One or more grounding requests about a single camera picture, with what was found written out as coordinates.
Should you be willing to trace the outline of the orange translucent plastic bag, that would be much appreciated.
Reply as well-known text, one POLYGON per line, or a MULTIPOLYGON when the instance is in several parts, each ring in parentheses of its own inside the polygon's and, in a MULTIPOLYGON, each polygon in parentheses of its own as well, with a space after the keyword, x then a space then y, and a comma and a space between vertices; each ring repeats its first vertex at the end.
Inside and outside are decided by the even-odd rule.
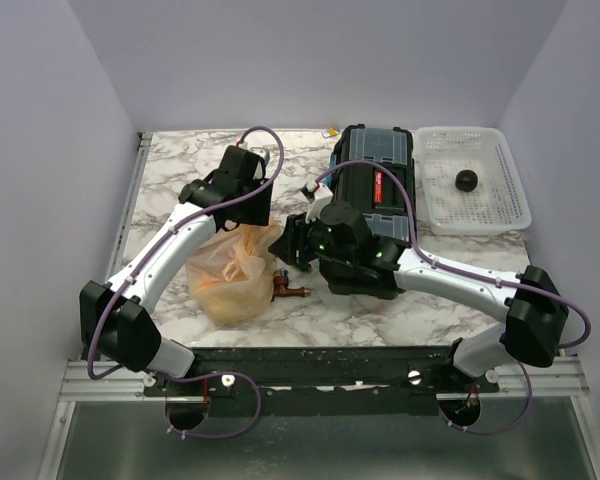
POLYGON ((215 325, 235 325, 269 308, 277 265, 269 247, 280 235, 274 220, 241 225, 215 234, 189 256, 189 293, 215 325))

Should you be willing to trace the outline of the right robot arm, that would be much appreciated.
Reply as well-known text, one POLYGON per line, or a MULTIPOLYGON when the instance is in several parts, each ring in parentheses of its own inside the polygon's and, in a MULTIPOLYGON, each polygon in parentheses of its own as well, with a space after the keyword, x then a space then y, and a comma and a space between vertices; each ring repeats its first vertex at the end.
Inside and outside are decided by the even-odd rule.
POLYGON ((317 260, 337 295, 393 300, 417 291, 495 319, 491 328, 452 343, 439 370, 451 391, 463 391, 486 371, 513 361, 547 368, 560 348, 568 310, 545 270, 529 265, 516 274, 419 255, 408 241, 373 233, 363 214, 344 201, 328 204, 315 220, 289 216, 269 251, 301 271, 317 260))

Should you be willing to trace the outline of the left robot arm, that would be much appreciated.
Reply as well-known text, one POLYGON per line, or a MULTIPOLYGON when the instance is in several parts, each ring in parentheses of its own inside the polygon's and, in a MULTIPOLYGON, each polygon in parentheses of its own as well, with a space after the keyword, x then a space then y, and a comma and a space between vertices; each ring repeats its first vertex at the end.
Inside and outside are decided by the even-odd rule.
POLYGON ((87 359, 103 355, 133 372, 156 372, 181 395, 202 380, 191 349, 167 339, 151 315, 186 260, 226 223, 265 225, 272 182, 267 154, 226 148, 219 166, 186 184, 167 221, 129 264, 106 282, 88 282, 79 294, 87 359))

